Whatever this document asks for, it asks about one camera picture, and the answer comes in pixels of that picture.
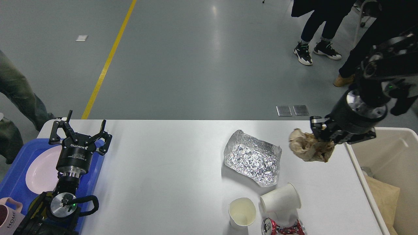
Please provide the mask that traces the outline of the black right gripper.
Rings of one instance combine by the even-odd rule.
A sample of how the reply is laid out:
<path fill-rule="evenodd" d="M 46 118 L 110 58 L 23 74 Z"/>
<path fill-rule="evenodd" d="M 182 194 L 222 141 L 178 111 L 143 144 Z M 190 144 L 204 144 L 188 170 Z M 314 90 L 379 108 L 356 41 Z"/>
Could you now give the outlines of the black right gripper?
<path fill-rule="evenodd" d="M 376 138 L 375 125 L 388 114 L 388 97 L 348 90 L 332 111 L 322 118 L 310 116 L 310 127 L 316 139 L 341 143 L 360 143 Z"/>

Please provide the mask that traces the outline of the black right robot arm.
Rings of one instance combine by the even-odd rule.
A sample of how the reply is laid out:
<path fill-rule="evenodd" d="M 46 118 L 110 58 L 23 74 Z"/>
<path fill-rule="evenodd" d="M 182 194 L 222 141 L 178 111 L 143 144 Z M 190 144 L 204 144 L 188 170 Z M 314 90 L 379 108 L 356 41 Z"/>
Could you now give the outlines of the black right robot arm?
<path fill-rule="evenodd" d="M 416 25 L 373 46 L 332 111 L 310 117 L 315 139 L 335 144 L 371 140 L 388 113 L 406 113 L 417 100 L 417 52 Z"/>

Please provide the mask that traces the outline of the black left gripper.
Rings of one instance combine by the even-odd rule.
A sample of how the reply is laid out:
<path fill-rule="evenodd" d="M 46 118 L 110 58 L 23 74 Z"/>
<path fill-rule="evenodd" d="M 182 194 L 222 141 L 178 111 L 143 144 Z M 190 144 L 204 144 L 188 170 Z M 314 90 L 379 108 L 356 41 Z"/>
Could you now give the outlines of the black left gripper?
<path fill-rule="evenodd" d="M 90 137 L 90 144 L 86 145 L 83 141 L 82 143 L 78 143 L 79 138 L 69 124 L 72 112 L 73 110 L 69 110 L 66 120 L 54 119 L 48 144 L 55 145 L 62 143 L 61 137 L 57 134 L 58 129 L 61 128 L 66 137 L 69 137 L 72 141 L 63 141 L 56 170 L 64 173 L 71 168 L 75 168 L 80 172 L 80 175 L 85 175 L 90 170 L 94 151 L 99 155 L 104 156 L 108 152 L 113 136 L 106 131 L 106 120 L 104 119 L 101 123 L 99 132 Z M 104 143 L 102 146 L 96 147 L 95 142 L 100 139 L 102 139 Z"/>

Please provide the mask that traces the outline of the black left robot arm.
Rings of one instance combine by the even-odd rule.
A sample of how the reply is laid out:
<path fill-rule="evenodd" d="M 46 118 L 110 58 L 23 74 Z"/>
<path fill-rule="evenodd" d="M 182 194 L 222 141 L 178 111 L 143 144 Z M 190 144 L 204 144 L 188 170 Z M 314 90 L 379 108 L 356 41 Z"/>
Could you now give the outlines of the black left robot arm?
<path fill-rule="evenodd" d="M 77 235 L 79 218 L 99 209 L 96 196 L 80 197 L 76 192 L 82 176 L 89 173 L 93 154 L 105 155 L 112 135 L 105 129 L 105 119 L 96 135 L 75 132 L 69 123 L 71 115 L 72 110 L 65 120 L 54 122 L 48 140 L 48 144 L 61 147 L 56 164 L 57 184 L 54 190 L 42 192 L 32 201 L 15 235 Z"/>

